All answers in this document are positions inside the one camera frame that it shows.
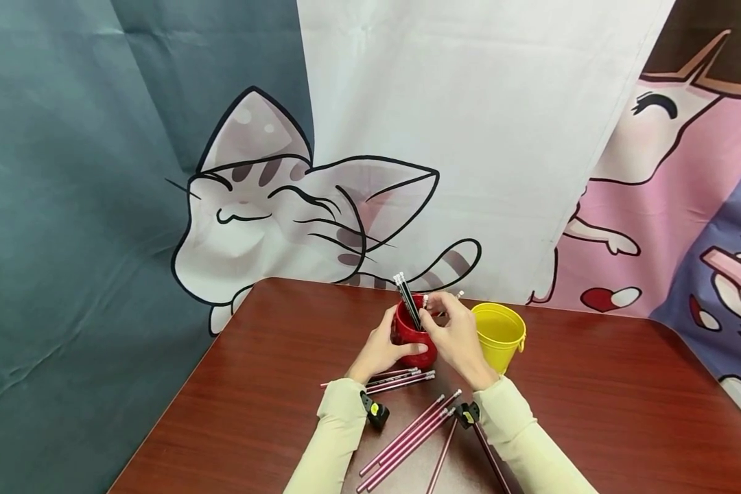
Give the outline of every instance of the pink pencil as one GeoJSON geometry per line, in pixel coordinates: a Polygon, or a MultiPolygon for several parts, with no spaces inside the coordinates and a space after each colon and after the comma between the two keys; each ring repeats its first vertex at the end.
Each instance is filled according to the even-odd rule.
{"type": "Polygon", "coordinates": [[[416,374],[410,374],[410,375],[393,375],[392,377],[388,377],[387,379],[392,379],[392,381],[387,381],[387,379],[383,379],[382,381],[379,381],[379,383],[370,383],[366,386],[366,390],[380,390],[384,386],[389,386],[391,384],[400,384],[400,383],[407,383],[408,381],[421,376],[423,373],[422,371],[419,371],[416,374]]]}
{"type": "MultiPolygon", "coordinates": [[[[445,404],[443,405],[443,409],[441,410],[441,412],[444,412],[445,410],[447,410],[447,408],[453,403],[453,401],[455,401],[455,399],[457,399],[457,397],[460,396],[460,394],[461,394],[461,390],[455,391],[455,393],[453,394],[453,396],[449,397],[447,399],[447,401],[445,401],[445,404]]],[[[381,457],[381,459],[379,459],[379,464],[381,464],[382,466],[384,466],[387,462],[390,462],[392,460],[392,458],[396,456],[396,454],[398,454],[401,451],[403,451],[403,449],[406,449],[408,447],[408,444],[409,443],[413,443],[413,442],[417,441],[418,435],[423,430],[426,430],[426,428],[429,427],[429,423],[427,423],[427,422],[429,420],[431,420],[432,418],[437,417],[439,415],[439,413],[440,412],[433,412],[430,417],[427,417],[427,420],[426,421],[423,421],[420,425],[418,425],[417,427],[415,427],[408,436],[406,436],[405,438],[402,438],[402,440],[401,440],[400,443],[397,443],[395,446],[391,447],[390,448],[390,451],[388,451],[385,454],[385,456],[383,456],[383,457],[381,457]]]]}
{"type": "MultiPolygon", "coordinates": [[[[376,381],[370,381],[367,385],[369,385],[369,386],[376,386],[376,385],[379,385],[379,384],[392,383],[392,381],[397,381],[398,379],[405,379],[407,377],[411,377],[413,375],[418,375],[418,374],[422,374],[422,373],[423,373],[423,371],[422,370],[419,370],[419,369],[412,370],[411,372],[407,370],[406,371],[406,374],[391,375],[390,377],[386,377],[384,379],[379,379],[379,380],[376,380],[376,381]]],[[[320,388],[324,389],[328,385],[329,385],[329,383],[322,383],[320,385],[320,388]]]]}
{"type": "Polygon", "coordinates": [[[380,384],[378,386],[370,386],[366,388],[366,394],[375,395],[377,393],[383,393],[384,391],[396,390],[399,387],[408,386],[410,384],[421,383],[422,381],[428,381],[436,377],[436,373],[433,370],[429,370],[425,374],[413,375],[405,379],[399,379],[393,383],[380,384]]]}
{"type": "MultiPolygon", "coordinates": [[[[437,413],[432,413],[431,416],[427,417],[426,420],[422,422],[423,428],[419,431],[412,431],[412,436],[420,437],[422,433],[426,432],[429,428],[433,427],[439,421],[442,421],[445,417],[447,417],[447,409],[442,409],[442,411],[437,413]]],[[[402,449],[397,449],[396,452],[393,454],[393,456],[397,456],[398,452],[403,451],[402,449]]],[[[376,470],[376,472],[370,474],[368,478],[365,479],[365,482],[360,484],[360,487],[357,488],[357,493],[361,493],[362,490],[367,489],[368,485],[370,485],[374,480],[379,478],[379,475],[383,474],[387,467],[381,467],[380,469],[376,470]]]]}
{"type": "Polygon", "coordinates": [[[406,428],[401,431],[400,434],[395,436],[395,438],[390,441],[390,444],[384,447],[368,464],[366,464],[365,467],[362,467],[360,470],[360,477],[364,476],[366,473],[370,472],[373,467],[376,466],[377,463],[379,463],[379,460],[387,456],[387,453],[390,452],[390,448],[395,446],[397,443],[400,443],[403,438],[405,438],[409,431],[412,431],[418,423],[422,422],[423,419],[429,417],[432,415],[432,412],[435,411],[439,404],[442,403],[445,400],[444,395],[439,395],[439,397],[434,401],[431,405],[428,405],[428,408],[424,410],[415,420],[413,420],[409,425],[406,426],[406,428]]]}
{"type": "Polygon", "coordinates": [[[450,433],[447,435],[445,445],[442,447],[442,453],[439,453],[439,459],[436,462],[434,474],[431,476],[431,482],[428,482],[428,490],[425,494],[434,494],[434,489],[436,489],[436,481],[439,479],[439,473],[442,472],[442,465],[445,462],[445,457],[447,457],[447,448],[450,446],[450,441],[453,440],[453,433],[456,431],[456,425],[458,425],[458,419],[453,420],[453,425],[450,427],[450,433]]]}
{"type": "Polygon", "coordinates": [[[398,453],[395,458],[391,458],[390,463],[386,464],[385,467],[380,468],[379,471],[374,474],[375,478],[368,478],[368,480],[366,480],[366,482],[369,482],[367,485],[368,492],[370,493],[372,492],[372,490],[376,489],[377,486],[379,486],[379,484],[381,484],[383,480],[392,473],[392,470],[395,470],[399,466],[399,464],[403,462],[403,460],[408,458],[409,454],[414,453],[415,449],[421,446],[422,443],[426,442],[428,438],[431,437],[431,435],[439,427],[442,427],[442,424],[444,422],[447,422],[448,419],[453,416],[455,412],[456,409],[453,408],[450,409],[450,411],[446,415],[440,416],[439,420],[434,423],[433,426],[429,427],[427,431],[423,431],[421,433],[416,442],[409,443],[406,451],[398,453]]]}
{"type": "Polygon", "coordinates": [[[494,458],[494,453],[491,452],[491,446],[489,446],[489,442],[486,441],[486,435],[480,429],[480,424],[475,422],[473,424],[473,429],[475,430],[475,435],[478,435],[478,441],[480,441],[480,446],[483,447],[483,452],[486,454],[486,458],[489,459],[491,469],[494,470],[494,476],[497,478],[497,482],[499,482],[499,485],[505,493],[510,494],[508,483],[505,482],[505,476],[502,475],[502,469],[499,467],[499,464],[497,464],[497,460],[494,458]]]}
{"type": "Polygon", "coordinates": [[[374,379],[381,379],[381,378],[385,378],[385,377],[390,377],[391,375],[413,373],[414,371],[417,371],[417,370],[418,370],[417,367],[412,367],[412,368],[409,368],[409,369],[397,369],[397,370],[392,370],[392,371],[391,370],[387,370],[386,373],[376,374],[370,380],[372,381],[374,379]]]}

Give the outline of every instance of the cartoon hand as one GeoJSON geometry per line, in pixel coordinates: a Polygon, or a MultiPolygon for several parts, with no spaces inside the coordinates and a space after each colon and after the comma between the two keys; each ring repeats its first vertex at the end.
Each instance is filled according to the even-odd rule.
{"type": "Polygon", "coordinates": [[[621,233],[609,232],[606,243],[609,252],[613,255],[618,255],[619,253],[639,255],[639,245],[637,245],[634,240],[621,233]]]}
{"type": "Polygon", "coordinates": [[[711,280],[725,307],[741,318],[741,287],[720,272],[717,272],[711,280]]]}

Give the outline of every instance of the hand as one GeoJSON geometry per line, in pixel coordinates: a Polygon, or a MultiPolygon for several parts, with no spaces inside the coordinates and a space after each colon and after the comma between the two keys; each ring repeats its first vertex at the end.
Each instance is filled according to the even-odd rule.
{"type": "Polygon", "coordinates": [[[711,278],[711,282],[716,288],[721,303],[724,303],[725,307],[741,318],[741,287],[721,272],[716,272],[711,278]]]}
{"type": "Polygon", "coordinates": [[[475,327],[475,314],[471,313],[458,298],[448,292],[428,295],[427,310],[421,309],[423,328],[428,332],[439,354],[475,391],[484,390],[496,381],[499,374],[483,357],[475,327]],[[447,326],[439,326],[428,311],[446,311],[447,326]]]}
{"type": "Polygon", "coordinates": [[[628,238],[626,235],[616,232],[609,232],[607,237],[607,249],[613,255],[628,254],[639,255],[639,245],[628,238]]]}
{"type": "Polygon", "coordinates": [[[379,326],[370,332],[365,347],[362,347],[354,364],[346,373],[346,377],[365,385],[371,377],[391,368],[401,357],[419,355],[428,350],[428,347],[422,343],[392,344],[390,332],[396,307],[388,308],[379,326]]]}

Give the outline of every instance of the cat tail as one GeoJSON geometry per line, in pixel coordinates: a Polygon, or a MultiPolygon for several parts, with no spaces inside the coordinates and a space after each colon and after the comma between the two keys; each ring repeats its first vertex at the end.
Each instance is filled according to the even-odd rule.
{"type": "MultiPolygon", "coordinates": [[[[478,265],[482,249],[475,239],[461,239],[439,254],[424,271],[407,276],[413,292],[437,292],[457,285],[478,265]]],[[[344,282],[345,285],[395,290],[392,277],[382,277],[372,272],[360,271],[344,282]]]]}

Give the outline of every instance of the red heart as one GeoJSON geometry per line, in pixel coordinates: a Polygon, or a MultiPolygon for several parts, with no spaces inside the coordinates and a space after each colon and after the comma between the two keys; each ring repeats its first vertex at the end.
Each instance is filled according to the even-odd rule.
{"type": "Polygon", "coordinates": [[[703,308],[700,306],[697,298],[694,298],[694,295],[689,295],[689,314],[692,315],[692,321],[694,321],[694,324],[697,324],[699,327],[705,327],[703,319],[700,318],[700,311],[702,310],[703,308]]]}
{"type": "Polygon", "coordinates": [[[614,294],[615,292],[608,288],[595,287],[585,290],[582,296],[579,296],[579,300],[594,311],[609,312],[618,308],[613,303],[614,294]]]}
{"type": "Polygon", "coordinates": [[[642,291],[635,286],[627,286],[616,292],[595,287],[585,291],[579,300],[594,311],[609,312],[632,305],[641,295],[642,291]]]}

